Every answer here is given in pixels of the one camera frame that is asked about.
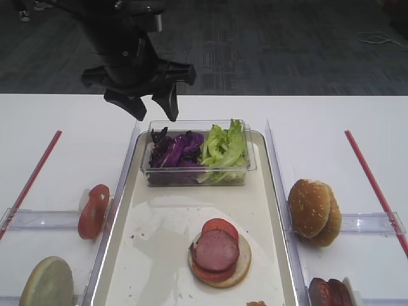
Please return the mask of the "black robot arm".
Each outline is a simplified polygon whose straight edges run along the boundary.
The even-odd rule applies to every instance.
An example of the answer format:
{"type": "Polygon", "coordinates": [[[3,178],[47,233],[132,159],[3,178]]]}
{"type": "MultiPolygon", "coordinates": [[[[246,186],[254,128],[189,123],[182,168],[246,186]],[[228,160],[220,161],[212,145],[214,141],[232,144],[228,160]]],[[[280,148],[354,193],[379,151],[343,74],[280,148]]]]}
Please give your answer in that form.
{"type": "Polygon", "coordinates": [[[86,87],[104,88],[104,99],[138,121],[147,113],[142,97],[150,95],[176,121],[177,83],[193,85],[192,64],[158,57],[149,32],[160,31],[162,1],[50,1],[77,19],[102,65],[83,71],[86,87]]]}

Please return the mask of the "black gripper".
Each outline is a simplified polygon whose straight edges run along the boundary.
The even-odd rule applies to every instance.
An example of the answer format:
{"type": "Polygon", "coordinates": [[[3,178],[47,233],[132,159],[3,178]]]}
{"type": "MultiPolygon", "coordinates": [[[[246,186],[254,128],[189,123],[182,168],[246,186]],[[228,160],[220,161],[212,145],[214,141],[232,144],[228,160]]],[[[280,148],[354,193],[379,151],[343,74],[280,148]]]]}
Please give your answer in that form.
{"type": "Polygon", "coordinates": [[[84,70],[82,83],[110,89],[104,93],[105,101],[138,121],[144,120],[147,109],[141,98],[126,94],[153,94],[152,100],[175,122],[179,114],[176,82],[192,85],[194,66],[159,58],[147,33],[130,18],[86,19],[81,25],[102,63],[84,70]]]}

